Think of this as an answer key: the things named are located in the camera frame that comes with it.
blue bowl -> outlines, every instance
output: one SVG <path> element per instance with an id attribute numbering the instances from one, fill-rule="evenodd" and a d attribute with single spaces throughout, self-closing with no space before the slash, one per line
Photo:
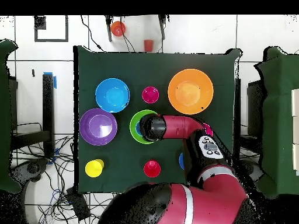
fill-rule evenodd
<path id="1" fill-rule="evenodd" d="M 183 153 L 180 154 L 179 164 L 180 164 L 181 169 L 184 169 Z"/>
<path id="2" fill-rule="evenodd" d="M 96 102 L 108 113 L 122 111 L 130 100 L 128 86 L 120 79 L 109 78 L 101 82 L 96 88 Z"/>

robot control buttons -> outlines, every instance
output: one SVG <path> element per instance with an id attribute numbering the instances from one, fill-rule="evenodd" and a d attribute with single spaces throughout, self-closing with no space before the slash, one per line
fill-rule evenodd
<path id="1" fill-rule="evenodd" d="M 218 149 L 217 145 L 212 142 L 206 143 L 203 148 L 207 151 L 216 151 Z"/>
<path id="2" fill-rule="evenodd" d="M 201 136 L 199 138 L 199 147 L 204 157 L 211 159 L 223 158 L 223 154 L 211 136 Z"/>

red cup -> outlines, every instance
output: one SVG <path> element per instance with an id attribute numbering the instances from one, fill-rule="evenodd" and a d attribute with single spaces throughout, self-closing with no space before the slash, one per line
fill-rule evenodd
<path id="1" fill-rule="evenodd" d="M 154 178 L 159 175 L 161 167 L 156 160 L 149 160 L 143 168 L 145 175 L 149 178 Z"/>
<path id="2" fill-rule="evenodd" d="M 154 46 L 153 40 L 144 40 L 144 50 L 145 51 L 152 51 L 153 46 Z"/>

orange bowl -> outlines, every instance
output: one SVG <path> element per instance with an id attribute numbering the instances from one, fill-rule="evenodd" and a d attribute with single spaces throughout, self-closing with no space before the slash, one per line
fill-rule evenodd
<path id="1" fill-rule="evenodd" d="M 213 84 L 210 78 L 198 69 L 184 69 L 169 83 L 168 99 L 175 110 L 183 114 L 200 113 L 208 107 L 213 98 Z"/>
<path id="2" fill-rule="evenodd" d="M 123 29 L 123 31 L 121 31 L 120 29 L 120 21 L 116 21 L 116 22 L 113 22 L 111 24 L 111 32 L 115 35 L 115 36 L 122 36 L 123 33 L 126 31 L 126 26 L 124 25 L 124 23 L 122 22 L 121 23 L 121 29 Z"/>

magenta cup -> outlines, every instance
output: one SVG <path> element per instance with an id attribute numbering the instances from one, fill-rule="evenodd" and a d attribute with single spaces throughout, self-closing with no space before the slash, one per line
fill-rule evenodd
<path id="1" fill-rule="evenodd" d="M 159 91 L 152 86 L 146 87 L 142 91 L 142 98 L 146 103 L 155 103 L 159 99 Z"/>

